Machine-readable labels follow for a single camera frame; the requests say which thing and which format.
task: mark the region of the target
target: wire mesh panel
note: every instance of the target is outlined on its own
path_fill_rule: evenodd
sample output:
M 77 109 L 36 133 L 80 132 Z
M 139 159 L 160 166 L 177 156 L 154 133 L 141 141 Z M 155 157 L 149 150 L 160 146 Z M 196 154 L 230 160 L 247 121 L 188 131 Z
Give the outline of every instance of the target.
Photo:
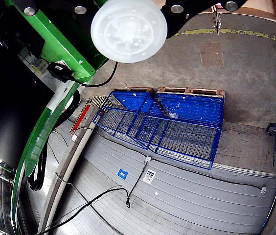
M 149 92 L 111 92 L 93 122 L 112 136 L 147 149 L 134 138 L 151 104 Z
M 149 116 L 218 127 L 223 119 L 224 98 L 157 93 Z
M 224 98 L 157 94 L 136 140 L 157 154 L 211 169 L 223 113 Z

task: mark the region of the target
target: wooden pallet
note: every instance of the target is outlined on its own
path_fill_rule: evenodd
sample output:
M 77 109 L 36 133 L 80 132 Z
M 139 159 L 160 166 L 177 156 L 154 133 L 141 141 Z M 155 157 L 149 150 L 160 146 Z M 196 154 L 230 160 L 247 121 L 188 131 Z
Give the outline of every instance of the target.
M 114 92 L 150 92 L 153 93 L 152 87 L 118 87 Z
M 189 88 L 189 87 L 159 87 L 158 93 L 178 93 L 178 94 L 203 95 L 203 96 L 225 98 L 224 90 Z

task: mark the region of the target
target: white round light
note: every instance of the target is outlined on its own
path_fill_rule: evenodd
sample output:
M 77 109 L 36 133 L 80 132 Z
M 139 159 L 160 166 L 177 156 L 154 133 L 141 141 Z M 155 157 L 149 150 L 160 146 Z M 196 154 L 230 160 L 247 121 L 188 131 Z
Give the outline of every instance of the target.
M 122 63 L 153 56 L 166 36 L 165 17 L 151 0 L 108 0 L 91 24 L 91 38 L 98 51 Z

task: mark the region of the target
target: metal bolt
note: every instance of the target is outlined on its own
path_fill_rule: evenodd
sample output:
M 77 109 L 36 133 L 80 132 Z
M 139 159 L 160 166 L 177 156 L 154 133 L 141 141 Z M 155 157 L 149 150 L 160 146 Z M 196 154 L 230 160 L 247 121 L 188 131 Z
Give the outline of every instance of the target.
M 173 13 L 176 13 L 176 14 L 178 14 L 178 13 L 182 13 L 183 11 L 184 11 L 184 8 L 182 7 L 182 6 L 180 6 L 180 5 L 173 5 L 172 7 L 171 7 L 171 11 L 173 12 Z
M 235 3 L 234 1 L 228 1 L 225 4 L 225 9 L 228 11 L 235 11 L 238 9 L 238 4 Z
M 27 16 L 33 16 L 35 15 L 35 13 L 36 13 L 36 10 L 33 7 L 29 6 L 24 9 L 24 14 Z
M 78 15 L 83 15 L 87 12 L 87 8 L 85 8 L 84 6 L 77 6 L 77 7 L 75 7 L 74 11 Z

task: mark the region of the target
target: yellow line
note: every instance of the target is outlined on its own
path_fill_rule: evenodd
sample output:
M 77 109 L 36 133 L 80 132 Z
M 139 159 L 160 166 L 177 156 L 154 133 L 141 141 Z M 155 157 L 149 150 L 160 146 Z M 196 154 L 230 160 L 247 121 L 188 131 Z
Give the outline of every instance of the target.
M 187 30 L 185 32 L 175 34 L 174 37 L 177 37 L 180 35 L 192 35 L 192 34 L 204 34 L 204 33 L 216 33 L 216 30 L 212 29 L 212 28 Z M 253 36 L 268 38 L 268 39 L 276 41 L 276 36 L 269 36 L 265 33 L 253 32 L 253 31 L 249 31 L 249 30 L 232 30 L 232 29 L 223 28 L 220 30 L 220 33 L 253 35 Z

